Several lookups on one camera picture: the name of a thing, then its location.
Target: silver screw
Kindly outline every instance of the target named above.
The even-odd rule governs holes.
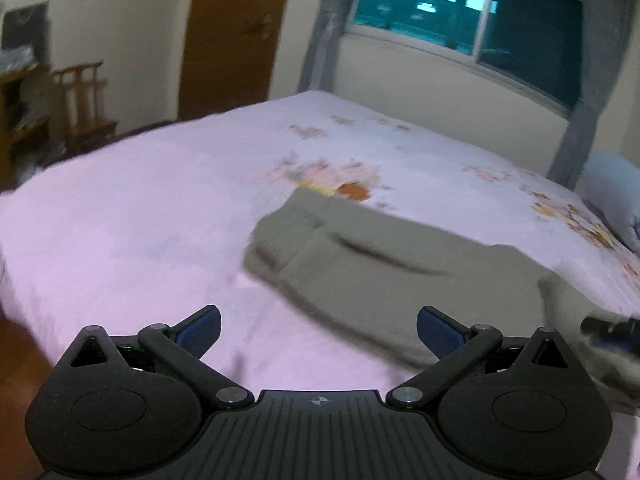
[[[422,392],[418,388],[412,388],[410,386],[402,386],[393,390],[391,396],[395,400],[400,402],[417,402],[422,398]]]
[[[222,388],[216,393],[216,397],[222,402],[228,402],[229,404],[235,404],[236,402],[241,402],[245,400],[249,394],[247,390],[244,388],[240,388],[238,386],[228,386],[226,388]]]

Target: window frame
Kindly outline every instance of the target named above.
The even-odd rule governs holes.
[[[400,44],[405,47],[414,48],[422,52],[432,54],[434,56],[442,57],[450,62],[464,67],[466,70],[482,76],[494,83],[500,84],[511,91],[514,91],[526,98],[531,99],[534,102],[542,105],[555,112],[556,114],[568,119],[571,115],[572,108],[569,108],[566,104],[559,101],[555,97],[546,92],[543,92],[539,88],[522,81],[521,79],[510,75],[506,72],[502,72],[496,68],[490,67],[479,62],[481,55],[481,45],[484,41],[484,35],[486,33],[486,27],[488,25],[492,0],[484,0],[482,11],[478,19],[478,25],[476,27],[476,34],[474,37],[473,52],[471,56],[463,54],[452,48],[447,48],[436,43],[431,43],[427,40],[420,40],[413,36],[400,34],[398,32],[392,32],[391,30],[385,30],[383,28],[371,27],[370,25],[357,25],[354,22],[358,3],[360,0],[353,0],[351,11],[349,14],[348,22],[345,28],[345,34],[353,36],[360,36],[365,38],[371,38],[379,41],[386,41],[393,44]]]

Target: bedsheet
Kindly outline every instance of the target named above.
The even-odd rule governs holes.
[[[55,362],[82,326],[131,334],[216,304],[222,335],[203,361],[255,393],[384,394],[415,370],[315,324],[241,266],[255,223],[296,186],[355,181],[363,206],[515,246],[603,308],[640,312],[640,261],[576,194],[324,92],[168,126],[28,181],[0,207],[2,309]]]

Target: window sill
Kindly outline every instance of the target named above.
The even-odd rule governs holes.
[[[517,94],[520,94],[533,102],[545,107],[546,109],[558,114],[562,118],[569,119],[571,110],[564,104],[558,102],[552,97],[543,94],[539,90],[524,84],[508,75],[505,75],[496,70],[492,70],[489,67],[483,66],[473,61],[471,56],[466,56],[456,50],[451,50],[444,46],[440,46],[428,41],[412,38],[411,36],[405,36],[404,34],[398,34],[391,32],[390,30],[383,30],[381,28],[368,27],[367,25],[347,25],[346,34],[353,34],[354,36],[364,36],[366,38],[372,38],[379,41],[387,41],[393,44],[399,44],[401,46],[414,48],[421,50],[434,56],[442,57],[456,65],[461,66],[463,69],[469,72],[484,77],[485,79],[497,83]]]

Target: triangular hole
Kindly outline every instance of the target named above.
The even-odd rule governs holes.
[[[533,359],[533,364],[551,366],[553,368],[567,368],[566,361],[562,357],[556,343],[547,339],[540,345],[540,349]]]
[[[98,365],[105,362],[107,362],[107,356],[104,354],[102,348],[100,348],[98,340],[95,337],[90,337],[85,340],[82,348],[78,352],[78,355],[71,363],[71,366],[81,367]]]

